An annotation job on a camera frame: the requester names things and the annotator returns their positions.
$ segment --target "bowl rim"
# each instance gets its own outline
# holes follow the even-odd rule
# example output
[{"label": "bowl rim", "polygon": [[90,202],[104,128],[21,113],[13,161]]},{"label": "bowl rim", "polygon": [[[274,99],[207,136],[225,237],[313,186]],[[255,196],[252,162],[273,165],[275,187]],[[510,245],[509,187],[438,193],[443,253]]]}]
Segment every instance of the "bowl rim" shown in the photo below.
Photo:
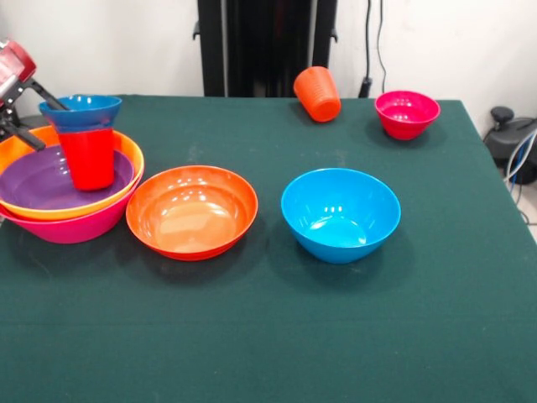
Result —
[{"label": "bowl rim", "polygon": [[[33,133],[34,130],[40,130],[40,129],[52,129],[55,131],[54,127],[53,126],[43,126],[41,128],[36,128],[36,129],[32,129],[30,130],[30,133]],[[114,132],[114,135],[119,135],[120,137],[122,138],[126,138],[126,139],[129,139],[133,142],[133,146],[134,148],[137,150],[137,153],[140,155],[140,170],[139,172],[134,172],[134,175],[133,175],[133,178],[119,191],[117,191],[116,193],[114,193],[113,195],[110,195],[109,197],[106,197],[104,199],[101,199],[100,201],[94,201],[93,203],[89,203],[89,204],[86,204],[84,206],[79,206],[79,207],[72,207],[72,208],[64,208],[64,209],[60,209],[60,210],[39,210],[39,209],[34,209],[34,208],[26,208],[26,207],[21,207],[21,206],[17,206],[17,205],[13,205],[11,203],[8,203],[6,201],[4,201],[2,198],[0,198],[0,204],[2,206],[4,206],[9,212],[11,212],[13,215],[19,215],[23,218],[32,218],[32,219],[39,219],[41,221],[47,221],[47,222],[51,222],[51,221],[65,221],[67,219],[72,219],[72,218],[77,218],[77,217],[85,217],[87,216],[89,213],[87,214],[82,214],[80,216],[71,216],[69,218],[66,218],[66,219],[46,219],[46,218],[35,218],[34,215],[71,215],[71,214],[77,214],[80,210],[86,210],[88,208],[93,208],[95,206],[102,206],[102,208],[108,206],[108,204],[110,203],[111,200],[113,200],[114,198],[117,198],[117,194],[120,193],[120,192],[124,192],[123,193],[123,196],[127,193],[129,193],[129,191],[131,190],[131,187],[133,186],[133,184],[139,179],[142,177],[143,175],[143,172],[144,172],[144,169],[145,169],[145,158],[143,157],[143,152],[142,152],[142,149],[140,148],[140,146],[138,145],[138,143],[136,143],[133,139],[131,139],[130,137],[128,137],[126,134],[124,133],[121,133],[121,132],[118,132],[117,130],[113,130]],[[26,216],[23,216],[23,214],[31,214],[30,217],[26,217]]]},{"label": "bowl rim", "polygon": [[99,214],[104,214],[105,212],[109,211],[116,205],[118,205],[121,202],[124,202],[126,198],[130,197],[136,190],[138,184],[142,181],[142,176],[140,176],[133,184],[133,187],[128,190],[127,193],[125,193],[122,197],[117,199],[114,203],[112,203],[109,206],[104,207],[101,210],[97,210],[96,212],[91,212],[89,214],[86,214],[85,216],[79,216],[79,217],[73,217],[69,218],[67,220],[54,220],[54,221],[31,221],[24,217],[17,217],[12,212],[10,212],[6,207],[0,205],[0,217],[4,217],[6,220],[9,220],[11,222],[14,222],[15,224],[30,224],[32,226],[50,226],[50,225],[61,225],[66,224],[70,222],[78,222],[81,220],[91,219],[94,216],[97,216]]},{"label": "bowl rim", "polygon": [[[340,245],[333,245],[333,244],[329,244],[329,243],[322,243],[322,242],[319,242],[319,241],[315,241],[314,239],[311,239],[310,237],[308,237],[307,235],[305,235],[300,229],[298,229],[293,223],[291,223],[291,221],[289,220],[289,217],[287,216],[286,214],[286,211],[284,209],[284,199],[285,197],[287,196],[288,192],[289,192],[289,189],[290,187],[295,184],[297,181],[300,181],[301,179],[303,179],[304,177],[308,176],[308,175],[315,175],[315,174],[318,174],[320,172],[325,172],[325,171],[335,171],[335,170],[339,170],[339,171],[347,171],[347,172],[352,172],[354,175],[355,174],[358,174],[358,175],[362,175],[362,176],[366,176],[367,178],[373,180],[373,181],[376,181],[377,183],[379,183],[381,186],[383,186],[384,188],[386,188],[388,190],[388,193],[394,198],[395,202],[396,202],[396,205],[397,205],[397,219],[395,220],[394,222],[394,225],[389,229],[389,231],[386,232],[386,234],[384,236],[382,236],[381,238],[379,239],[376,239],[374,242],[371,242],[371,243],[365,243],[364,245],[352,245],[352,246],[340,246]],[[399,226],[399,223],[401,222],[401,203],[399,201],[399,198],[397,197],[397,195],[395,194],[395,192],[392,190],[391,187],[389,187],[388,185],[386,185],[384,182],[382,182],[379,178],[376,178],[374,177],[373,175],[369,175],[368,173],[366,172],[363,172],[361,170],[352,170],[350,168],[320,168],[318,170],[309,170],[299,176],[297,176],[296,178],[294,178],[284,189],[284,192],[282,193],[282,196],[281,196],[281,199],[280,199],[280,209],[282,211],[282,215],[284,216],[284,220],[287,222],[287,224],[291,227],[291,229],[293,229],[293,231],[297,232],[300,236],[308,239],[308,241],[310,242],[313,242],[313,243],[316,243],[318,245],[322,245],[322,246],[328,246],[330,248],[338,248],[338,249],[359,249],[359,248],[367,248],[367,247],[371,247],[377,243],[381,243],[383,241],[385,241],[392,233],[394,233],[395,229],[397,229],[397,227]]]},{"label": "bowl rim", "polygon": [[[426,98],[430,101],[432,101],[435,105],[436,105],[436,113],[435,113],[435,116],[433,116],[432,118],[429,118],[429,119],[426,119],[426,120],[419,120],[419,121],[414,121],[414,122],[405,122],[405,121],[401,121],[401,120],[397,120],[397,119],[394,119],[392,118],[391,116],[387,115],[386,113],[384,113],[384,111],[378,106],[378,101],[380,99],[382,99],[383,97],[387,96],[387,95],[390,95],[390,94],[394,94],[394,93],[406,93],[406,94],[412,94],[412,95],[417,95],[418,97],[423,97],[423,98]],[[388,92],[385,92],[381,95],[379,95],[376,99],[375,99],[375,109],[377,110],[377,113],[379,115],[382,115],[384,118],[392,121],[392,122],[396,122],[396,123],[400,123],[400,124],[403,124],[403,125],[412,125],[412,124],[427,124],[427,123],[431,123],[431,122],[434,122],[441,114],[442,112],[442,109],[441,109],[441,106],[440,104],[433,98],[431,97],[428,97],[426,96],[425,94],[422,94],[421,92],[416,92],[416,91],[410,91],[410,90],[393,90],[393,91],[388,91]]]},{"label": "bowl rim", "polygon": [[[163,249],[160,246],[155,245],[154,243],[147,242],[145,239],[142,239],[141,237],[139,237],[137,231],[134,231],[133,226],[131,225],[131,220],[133,220],[133,219],[132,219],[132,213],[130,212],[130,210],[131,210],[130,207],[131,207],[131,204],[133,203],[133,200],[134,200],[134,197],[136,196],[136,193],[138,191],[141,191],[141,189],[143,189],[145,186],[149,186],[148,184],[153,183],[160,176],[166,175],[166,174],[168,174],[170,172],[177,171],[177,170],[188,170],[188,169],[196,169],[196,168],[197,169],[203,168],[203,169],[217,170],[217,171],[220,171],[220,172],[225,173],[225,174],[236,176],[238,179],[243,181],[246,184],[246,186],[248,187],[248,189],[252,192],[253,199],[254,199],[253,214],[252,214],[251,219],[247,222],[247,224],[244,226],[244,228],[241,230],[241,232],[236,234],[235,236],[233,236],[233,238],[229,239],[228,241],[226,241],[224,243],[221,243],[221,244],[218,244],[217,246],[215,246],[213,248],[197,250],[195,252],[174,252],[174,251],[171,251],[171,250],[168,250],[168,249]],[[238,239],[242,238],[244,236],[244,234],[248,231],[248,229],[250,229],[250,227],[252,226],[253,222],[255,221],[255,219],[256,219],[256,217],[258,215],[258,209],[259,209],[258,194],[256,193],[255,189],[253,188],[252,184],[250,182],[248,182],[243,176],[239,175],[237,172],[233,172],[232,170],[227,170],[225,168],[221,168],[219,166],[214,166],[214,165],[181,165],[181,166],[176,166],[174,168],[169,168],[167,170],[163,170],[163,171],[151,176],[142,185],[140,185],[138,187],[138,189],[136,189],[136,191],[133,193],[133,197],[128,201],[127,210],[125,212],[125,217],[126,217],[128,229],[144,245],[150,247],[151,249],[157,250],[157,251],[162,251],[162,252],[165,252],[165,253],[172,253],[172,254],[175,254],[177,256],[181,256],[181,255],[192,255],[192,254],[207,253],[207,252],[210,252],[212,250],[223,248],[223,247],[227,246],[228,244],[233,243],[233,242],[237,241]]]},{"label": "bowl rim", "polygon": [[[81,110],[77,111],[79,113],[82,113],[82,112],[95,112],[95,111],[101,111],[102,109],[107,109],[107,108],[110,108],[110,107],[118,107],[123,102],[123,99],[121,99],[120,97],[116,97],[116,96],[113,96],[113,95],[103,95],[103,94],[73,94],[73,95],[69,95],[67,97],[60,97],[60,98],[58,98],[58,101],[62,101],[64,99],[72,99],[72,98],[75,98],[75,97],[109,98],[109,99],[114,101],[113,103],[111,103],[110,105],[106,105],[105,107],[91,107],[91,108],[88,108],[88,109],[81,109]],[[49,107],[47,102],[41,102],[39,104],[39,110],[41,112],[43,112],[43,110],[45,110],[46,113],[48,113],[48,114],[67,114],[67,113],[73,112],[73,111],[65,111],[63,109],[52,109],[52,108]]]},{"label": "bowl rim", "polygon": [[[63,149],[61,148],[61,145],[60,144],[54,144],[54,145],[50,145],[48,147],[46,147],[45,149],[47,150],[52,150],[54,149],[54,151],[56,150],[59,150],[59,151],[62,151],[63,152]],[[123,186],[121,189],[119,189],[118,191],[116,191],[115,193],[109,195],[109,196],[106,196],[106,197],[103,197],[102,199],[99,199],[97,201],[94,201],[93,203],[98,203],[98,202],[101,202],[103,200],[106,200],[108,197],[111,197],[111,196],[114,196],[115,194],[117,194],[119,191],[123,190],[125,187],[127,187],[130,183],[133,182],[134,180],[134,177],[136,176],[136,171],[134,169],[134,165],[133,165],[133,162],[127,157],[127,155],[125,153],[123,153],[122,151],[118,150],[118,149],[114,149],[113,150],[114,152],[114,156],[116,155],[116,153],[119,155],[119,158],[120,159],[123,159],[123,161],[127,161],[128,162],[128,165],[130,166],[130,170],[129,170],[129,175],[125,176],[125,178],[128,178],[128,181],[127,181],[127,184],[125,186]],[[6,171],[9,170],[9,168],[12,168],[13,165],[17,164],[19,161],[25,159],[25,158],[30,158],[31,155],[35,155],[36,153],[29,153],[29,154],[26,154],[26,155],[23,155],[22,157],[20,157],[19,159],[15,160],[12,164],[10,164],[5,170],[4,172],[2,172],[0,174],[0,179],[2,179],[2,177],[6,174]],[[69,210],[71,208],[80,208],[80,207],[85,207],[85,206],[88,206],[88,205],[91,205],[93,203],[88,203],[88,204],[85,204],[85,205],[82,205],[82,206],[78,206],[78,207],[67,207],[67,208],[51,208],[51,209],[39,209],[39,208],[32,208],[32,207],[26,207],[26,206],[21,206],[20,204],[15,204],[15,203],[10,203],[8,201],[6,201],[5,199],[2,198],[2,195],[0,195],[0,200],[2,200],[3,203],[6,203],[6,204],[9,204],[11,206],[16,206],[18,208],[23,208],[23,209],[26,209],[26,210],[40,210],[40,211],[51,211],[51,212],[56,212],[56,211],[64,211],[64,210]]]}]

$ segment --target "stacked cups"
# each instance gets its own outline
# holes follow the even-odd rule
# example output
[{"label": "stacked cups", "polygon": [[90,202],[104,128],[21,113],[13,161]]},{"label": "stacked cups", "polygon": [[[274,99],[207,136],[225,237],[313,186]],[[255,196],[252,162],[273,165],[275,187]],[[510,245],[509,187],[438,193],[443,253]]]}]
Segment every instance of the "stacked cups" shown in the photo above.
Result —
[{"label": "stacked cups", "polygon": [[69,110],[39,110],[54,126],[67,159],[73,185],[79,191],[95,191],[114,181],[113,122],[122,100],[103,95],[60,98]]}]

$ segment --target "magenta bowl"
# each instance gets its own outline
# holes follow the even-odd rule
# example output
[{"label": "magenta bowl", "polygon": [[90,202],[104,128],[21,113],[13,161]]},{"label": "magenta bowl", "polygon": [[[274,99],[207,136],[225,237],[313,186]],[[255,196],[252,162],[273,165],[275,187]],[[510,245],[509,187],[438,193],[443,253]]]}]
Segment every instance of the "magenta bowl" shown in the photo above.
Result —
[{"label": "magenta bowl", "polygon": [[437,101],[412,91],[385,92],[375,100],[375,109],[386,133],[397,140],[415,139],[441,112]]},{"label": "magenta bowl", "polygon": [[15,217],[3,206],[0,206],[0,216],[14,222],[36,237],[52,243],[80,243],[89,241],[110,231],[117,224],[125,213],[127,203],[141,180],[142,175],[121,199],[87,216],[65,221],[28,221]]}]

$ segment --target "purple bowl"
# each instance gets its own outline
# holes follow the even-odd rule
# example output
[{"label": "purple bowl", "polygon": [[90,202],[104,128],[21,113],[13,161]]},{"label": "purple bowl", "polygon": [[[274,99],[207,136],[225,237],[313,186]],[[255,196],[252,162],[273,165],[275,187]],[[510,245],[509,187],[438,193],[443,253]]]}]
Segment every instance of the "purple bowl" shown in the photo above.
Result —
[{"label": "purple bowl", "polygon": [[62,210],[99,202],[133,179],[130,160],[114,151],[114,182],[99,191],[78,191],[59,145],[27,154],[0,175],[0,197],[7,203],[38,210]]}]

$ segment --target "overturned orange cup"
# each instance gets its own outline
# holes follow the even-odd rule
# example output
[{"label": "overturned orange cup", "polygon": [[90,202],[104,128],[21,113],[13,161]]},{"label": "overturned orange cup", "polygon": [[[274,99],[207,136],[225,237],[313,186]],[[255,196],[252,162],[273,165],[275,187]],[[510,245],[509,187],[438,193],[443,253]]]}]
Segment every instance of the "overturned orange cup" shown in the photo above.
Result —
[{"label": "overturned orange cup", "polygon": [[341,100],[332,74],[315,65],[302,71],[295,79],[295,95],[316,122],[334,119],[341,111]]}]

